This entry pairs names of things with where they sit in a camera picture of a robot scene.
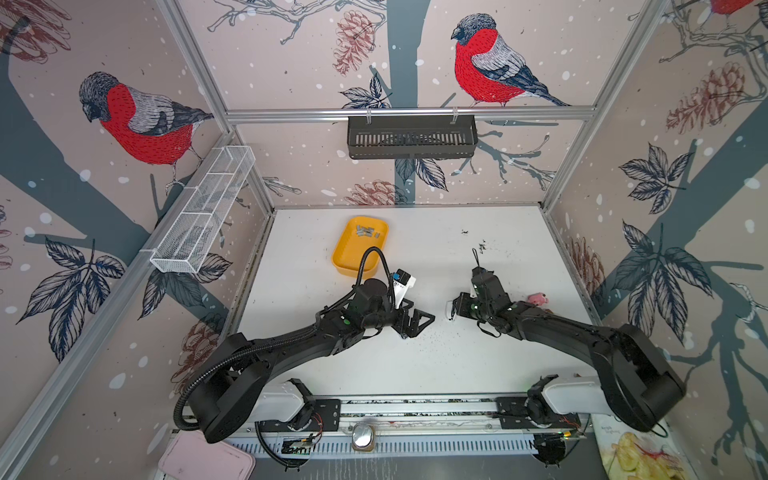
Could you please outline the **white mini stapler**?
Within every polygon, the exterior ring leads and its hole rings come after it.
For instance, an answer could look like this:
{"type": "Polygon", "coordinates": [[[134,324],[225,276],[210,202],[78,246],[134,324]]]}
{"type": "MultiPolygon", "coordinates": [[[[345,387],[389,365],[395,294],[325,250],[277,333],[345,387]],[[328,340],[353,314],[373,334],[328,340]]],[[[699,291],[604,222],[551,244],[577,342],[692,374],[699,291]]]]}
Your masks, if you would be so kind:
{"type": "Polygon", "coordinates": [[[455,319],[455,308],[452,301],[448,301],[445,305],[445,317],[448,321],[455,319]]]}

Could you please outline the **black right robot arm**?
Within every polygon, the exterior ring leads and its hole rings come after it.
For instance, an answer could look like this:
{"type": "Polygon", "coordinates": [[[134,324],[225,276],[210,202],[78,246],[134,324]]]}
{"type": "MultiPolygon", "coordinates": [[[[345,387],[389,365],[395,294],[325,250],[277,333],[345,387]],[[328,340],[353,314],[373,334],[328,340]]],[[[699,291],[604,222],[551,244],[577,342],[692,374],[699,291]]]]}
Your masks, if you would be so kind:
{"type": "Polygon", "coordinates": [[[491,270],[476,265],[472,292],[452,301],[452,317],[475,321],[493,338],[509,336],[569,355],[592,376],[550,374],[526,392],[528,419],[545,427],[569,414],[612,415],[640,432],[657,433],[686,387],[665,357],[637,327],[595,326],[558,316],[527,301],[513,301],[491,270]]]}

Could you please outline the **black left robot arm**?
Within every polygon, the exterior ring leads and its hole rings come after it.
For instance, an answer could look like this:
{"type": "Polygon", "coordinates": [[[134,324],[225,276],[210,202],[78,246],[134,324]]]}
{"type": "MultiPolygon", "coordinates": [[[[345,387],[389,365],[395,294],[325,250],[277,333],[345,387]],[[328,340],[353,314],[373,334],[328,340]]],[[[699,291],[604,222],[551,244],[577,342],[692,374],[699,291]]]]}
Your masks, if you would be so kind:
{"type": "Polygon", "coordinates": [[[317,358],[350,349],[384,328],[405,339],[419,336],[435,316],[396,299],[395,284],[403,272],[392,273],[383,251],[366,249],[355,284],[342,298],[315,314],[301,329],[263,339],[233,334],[187,381],[173,409],[181,431],[200,431],[210,444],[235,433],[250,417],[270,380],[317,358]]]}

